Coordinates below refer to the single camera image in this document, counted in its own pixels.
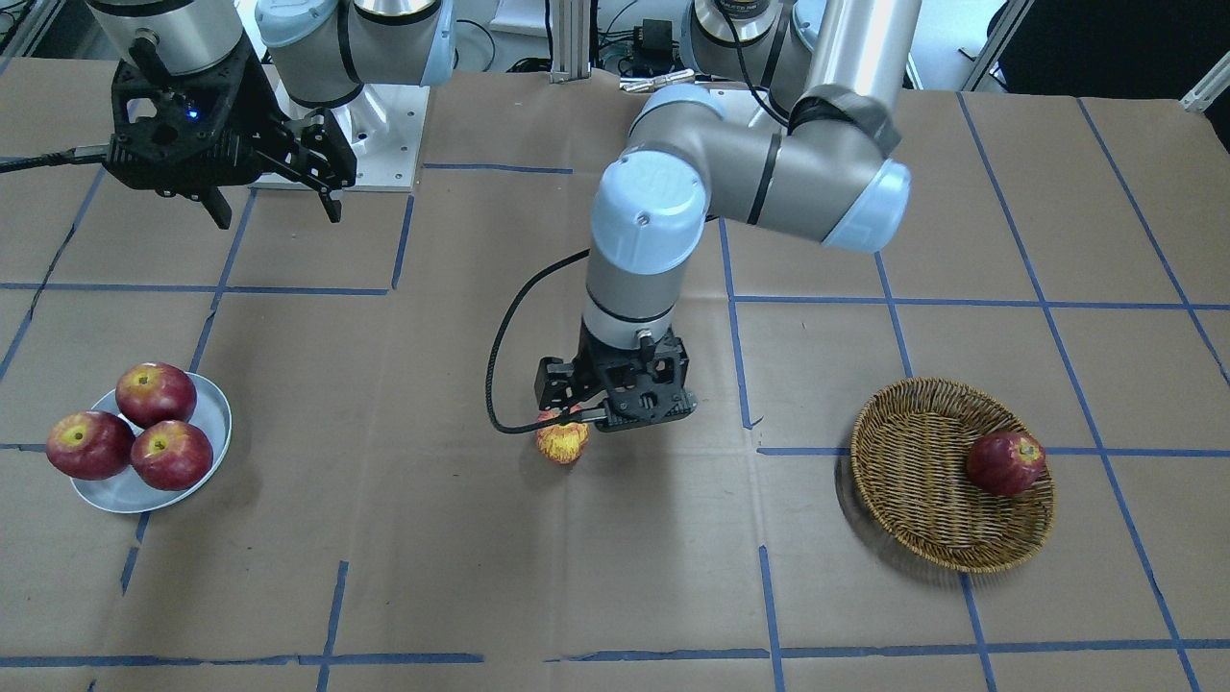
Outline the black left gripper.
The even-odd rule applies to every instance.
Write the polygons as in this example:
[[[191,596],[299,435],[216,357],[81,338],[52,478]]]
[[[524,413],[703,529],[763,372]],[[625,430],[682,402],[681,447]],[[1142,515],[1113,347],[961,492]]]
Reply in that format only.
[[[585,424],[601,431],[622,431],[685,419],[697,408],[686,388],[689,356],[673,329],[662,337],[633,338],[632,349],[616,349],[581,327],[572,360],[542,358],[535,395],[540,411],[558,408],[551,425]],[[600,404],[582,407],[594,395]]]

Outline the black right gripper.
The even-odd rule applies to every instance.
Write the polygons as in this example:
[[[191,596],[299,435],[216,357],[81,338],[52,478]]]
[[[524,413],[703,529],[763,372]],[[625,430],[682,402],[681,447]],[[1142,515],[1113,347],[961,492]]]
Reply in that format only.
[[[255,48],[237,43],[210,68],[175,76],[151,43],[111,79],[114,132],[105,168],[134,189],[192,195],[221,231],[232,205],[221,186],[276,172],[315,191],[330,222],[355,183],[357,157],[331,109],[290,119],[277,104]]]

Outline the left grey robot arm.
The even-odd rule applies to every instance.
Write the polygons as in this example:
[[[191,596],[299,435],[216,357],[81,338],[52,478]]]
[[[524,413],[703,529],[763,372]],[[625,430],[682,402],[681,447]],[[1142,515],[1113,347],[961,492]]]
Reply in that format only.
[[[620,431],[676,422],[696,398],[672,321],[688,261],[711,216],[873,254],[895,236],[911,175],[892,157],[918,1],[822,1],[817,34],[796,1],[768,25],[802,84],[777,127],[726,113],[706,87],[668,85],[649,97],[627,147],[606,166],[590,213],[574,358],[542,358],[542,422]]]

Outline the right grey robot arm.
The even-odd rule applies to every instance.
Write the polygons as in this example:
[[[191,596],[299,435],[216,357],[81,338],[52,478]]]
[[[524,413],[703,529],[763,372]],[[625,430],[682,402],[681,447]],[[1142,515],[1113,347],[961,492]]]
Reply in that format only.
[[[260,1],[260,48],[230,1],[92,1],[121,61],[100,159],[137,191],[197,202],[232,222],[225,186],[278,175],[315,192],[331,222],[357,183],[355,123],[373,85],[430,87],[453,71],[451,1]]]

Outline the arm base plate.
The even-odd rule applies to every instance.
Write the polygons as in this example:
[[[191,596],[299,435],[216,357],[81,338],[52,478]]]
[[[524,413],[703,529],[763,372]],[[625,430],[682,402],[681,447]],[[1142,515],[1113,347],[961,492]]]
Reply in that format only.
[[[355,192],[410,192],[426,130],[430,88],[416,85],[364,85],[333,107],[357,159]]]

